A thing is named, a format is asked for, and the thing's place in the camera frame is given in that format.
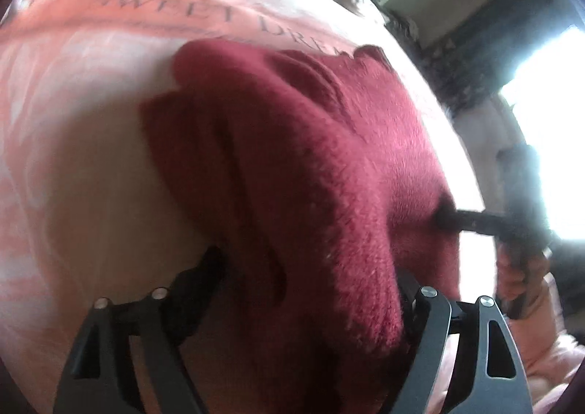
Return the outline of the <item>person's right hand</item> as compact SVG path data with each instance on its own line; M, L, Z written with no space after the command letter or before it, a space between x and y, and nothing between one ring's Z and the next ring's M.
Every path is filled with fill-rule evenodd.
M531 305L539 297L548 272L549 262L544 253L534 253L528 257L525 267L519 268L511 262L507 245L498 244L496 294L501 300L514 302L525 295L525 302Z

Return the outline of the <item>pink right sleeve forearm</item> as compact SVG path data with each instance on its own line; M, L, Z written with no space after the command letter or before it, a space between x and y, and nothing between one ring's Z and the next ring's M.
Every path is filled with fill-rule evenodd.
M532 411L547 413L584 361L584 346L567 333L552 274L543 277L528 316L507 320L525 369Z

